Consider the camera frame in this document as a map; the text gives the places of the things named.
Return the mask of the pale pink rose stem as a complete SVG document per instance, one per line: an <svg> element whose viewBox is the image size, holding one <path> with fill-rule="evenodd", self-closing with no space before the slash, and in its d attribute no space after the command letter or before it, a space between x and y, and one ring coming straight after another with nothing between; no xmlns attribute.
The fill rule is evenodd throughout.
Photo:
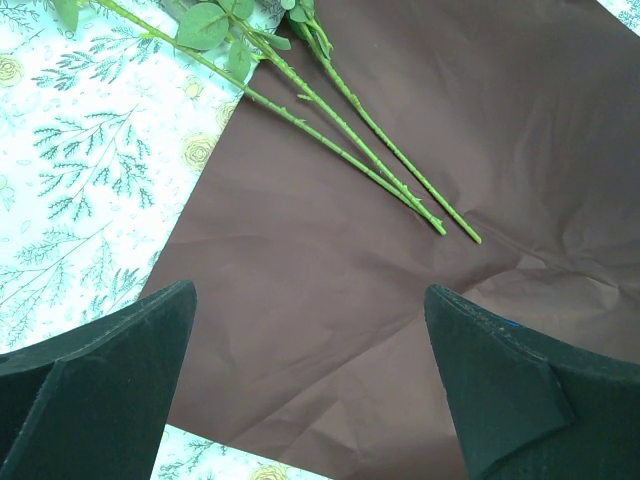
<svg viewBox="0 0 640 480"><path fill-rule="evenodd" d="M428 211L422 201L389 166L387 166L361 137L349 126L312 87L284 60L281 53L291 49L291 41L264 28L252 26L250 17L255 13L254 1L164 1L163 7L177 21L175 42L199 53L228 45L225 74L242 83L248 75L252 60L266 60L299 89L298 98L313 104L326 114L339 130L364 153L367 164L356 159L342 147L329 140L304 120L289 115L282 107L265 102L264 105L289 120L323 145L334 151L374 183L405 203L434 228L442 227L442 221Z"/></svg>

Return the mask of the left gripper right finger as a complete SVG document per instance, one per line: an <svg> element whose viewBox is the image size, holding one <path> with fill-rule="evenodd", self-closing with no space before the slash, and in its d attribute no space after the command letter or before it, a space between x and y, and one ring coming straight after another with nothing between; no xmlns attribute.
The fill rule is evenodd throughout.
<svg viewBox="0 0 640 480"><path fill-rule="evenodd" d="M557 340L442 286L425 321L472 479L636 479L639 366Z"/></svg>

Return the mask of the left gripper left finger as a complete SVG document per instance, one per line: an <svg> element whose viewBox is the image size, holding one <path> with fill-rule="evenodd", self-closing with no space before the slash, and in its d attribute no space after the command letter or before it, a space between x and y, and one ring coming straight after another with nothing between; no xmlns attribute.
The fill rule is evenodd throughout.
<svg viewBox="0 0 640 480"><path fill-rule="evenodd" d="M3 354L2 478L150 478L195 313L182 280Z"/></svg>

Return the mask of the red wrapping paper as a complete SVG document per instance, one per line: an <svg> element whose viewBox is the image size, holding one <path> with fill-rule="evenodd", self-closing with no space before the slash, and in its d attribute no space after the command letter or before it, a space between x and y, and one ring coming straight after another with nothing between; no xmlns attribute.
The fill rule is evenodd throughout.
<svg viewBox="0 0 640 480"><path fill-rule="evenodd" d="M639 38L595 1L318 13L337 70L483 241L242 102L154 272L198 292L170 421L336 479L460 479L429 285L639 358Z"/></svg>

